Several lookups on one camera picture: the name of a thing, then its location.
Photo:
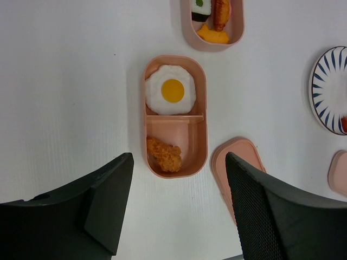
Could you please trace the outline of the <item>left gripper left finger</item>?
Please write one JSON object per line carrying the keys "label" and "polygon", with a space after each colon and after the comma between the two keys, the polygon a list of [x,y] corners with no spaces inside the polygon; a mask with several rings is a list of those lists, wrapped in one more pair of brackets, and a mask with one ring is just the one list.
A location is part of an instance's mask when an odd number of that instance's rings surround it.
{"label": "left gripper left finger", "polygon": [[133,176],[124,153],[31,200],[1,204],[1,259],[111,259]]}

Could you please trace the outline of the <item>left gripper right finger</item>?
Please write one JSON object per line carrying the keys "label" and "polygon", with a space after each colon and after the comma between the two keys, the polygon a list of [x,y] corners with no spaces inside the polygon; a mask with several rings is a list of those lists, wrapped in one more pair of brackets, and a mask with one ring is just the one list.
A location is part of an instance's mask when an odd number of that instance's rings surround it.
{"label": "left gripper right finger", "polygon": [[226,155],[244,259],[346,259],[346,202],[303,191]]}

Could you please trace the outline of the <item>pink box lid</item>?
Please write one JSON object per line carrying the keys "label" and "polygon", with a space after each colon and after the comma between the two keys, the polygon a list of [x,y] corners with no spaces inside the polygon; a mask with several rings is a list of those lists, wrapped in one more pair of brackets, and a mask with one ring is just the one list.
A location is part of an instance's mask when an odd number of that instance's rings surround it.
{"label": "pink box lid", "polygon": [[346,150],[340,150],[332,158],[327,179],[330,189],[345,197],[346,172]]}
{"label": "pink box lid", "polygon": [[215,178],[215,181],[219,187],[221,197],[225,202],[228,211],[232,217],[234,223],[236,223],[232,196],[227,178],[226,171],[226,155],[228,152],[233,152],[253,167],[266,172],[266,169],[261,161],[256,146],[249,139],[244,137],[236,137],[221,144],[216,150],[214,150],[211,157],[211,171]]}

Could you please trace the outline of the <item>orange toy fried shrimp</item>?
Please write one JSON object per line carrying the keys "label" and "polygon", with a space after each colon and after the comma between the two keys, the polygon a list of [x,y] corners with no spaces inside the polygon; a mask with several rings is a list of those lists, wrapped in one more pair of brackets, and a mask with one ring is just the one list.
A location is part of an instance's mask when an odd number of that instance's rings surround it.
{"label": "orange toy fried shrimp", "polygon": [[155,137],[146,138],[147,152],[164,172],[178,172],[182,167],[181,149]]}

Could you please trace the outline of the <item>striped round plate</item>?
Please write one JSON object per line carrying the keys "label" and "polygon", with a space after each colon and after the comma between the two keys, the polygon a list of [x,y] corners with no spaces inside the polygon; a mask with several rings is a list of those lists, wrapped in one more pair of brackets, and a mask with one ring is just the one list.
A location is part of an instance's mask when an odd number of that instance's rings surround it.
{"label": "striped round plate", "polygon": [[308,86],[309,102],[318,123],[329,132],[346,136],[346,46],[328,49],[315,62]]}

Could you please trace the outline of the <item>white fried egg toy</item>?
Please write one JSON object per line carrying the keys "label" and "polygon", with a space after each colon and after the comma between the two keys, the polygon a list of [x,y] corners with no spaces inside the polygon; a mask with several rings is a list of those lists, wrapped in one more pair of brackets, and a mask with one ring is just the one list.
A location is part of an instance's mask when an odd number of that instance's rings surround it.
{"label": "white fried egg toy", "polygon": [[146,105],[159,115],[186,114],[196,101],[193,76],[181,66],[160,66],[145,80],[145,88]]}

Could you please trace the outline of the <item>pink lunch box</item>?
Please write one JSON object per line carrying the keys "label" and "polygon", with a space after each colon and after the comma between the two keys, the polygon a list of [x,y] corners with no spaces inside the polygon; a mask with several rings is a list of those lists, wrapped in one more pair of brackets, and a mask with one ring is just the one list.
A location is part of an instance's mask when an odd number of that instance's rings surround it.
{"label": "pink lunch box", "polygon": [[[158,115],[145,104],[145,80],[163,65],[181,66],[192,75],[196,88],[196,102],[189,113]],[[144,69],[141,90],[143,156],[148,168],[153,174],[165,179],[190,177],[198,173],[204,167],[208,156],[207,82],[203,68],[186,56],[157,56]],[[156,160],[147,153],[147,137],[157,138],[181,149],[182,166],[178,172],[162,171]]]}
{"label": "pink lunch box", "polygon": [[242,38],[245,28],[243,1],[230,1],[233,13],[223,29],[229,37],[228,44],[209,43],[197,35],[197,31],[206,24],[209,29],[214,30],[214,1],[212,1],[212,13],[205,22],[196,22],[191,16],[191,1],[180,1],[181,7],[181,25],[183,35],[186,41],[199,51],[219,52],[235,45]]}

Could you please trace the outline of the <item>yellow toy chicken drumstick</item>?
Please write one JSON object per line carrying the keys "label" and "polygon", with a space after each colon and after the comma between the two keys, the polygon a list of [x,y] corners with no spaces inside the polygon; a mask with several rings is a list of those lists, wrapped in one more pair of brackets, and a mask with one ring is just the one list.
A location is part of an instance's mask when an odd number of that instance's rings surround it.
{"label": "yellow toy chicken drumstick", "polygon": [[217,43],[217,44],[229,43],[229,37],[226,32],[209,29],[209,27],[206,24],[204,24],[201,27],[201,29],[198,30],[196,33],[201,39],[209,43]]}

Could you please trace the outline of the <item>black white sushi roll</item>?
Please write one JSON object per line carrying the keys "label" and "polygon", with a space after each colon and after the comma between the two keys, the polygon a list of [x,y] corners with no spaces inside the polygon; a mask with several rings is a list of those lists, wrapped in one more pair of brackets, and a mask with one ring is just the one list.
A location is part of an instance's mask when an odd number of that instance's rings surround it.
{"label": "black white sushi roll", "polygon": [[211,13],[211,0],[191,0],[191,16],[193,21],[205,22]]}

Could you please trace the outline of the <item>brown toy sausage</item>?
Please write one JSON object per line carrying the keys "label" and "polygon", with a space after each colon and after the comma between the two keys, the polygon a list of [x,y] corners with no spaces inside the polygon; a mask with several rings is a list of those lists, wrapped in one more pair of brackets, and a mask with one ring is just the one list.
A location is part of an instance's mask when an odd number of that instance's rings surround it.
{"label": "brown toy sausage", "polygon": [[342,117],[340,122],[341,122],[342,130],[345,133],[347,133],[347,116]]}

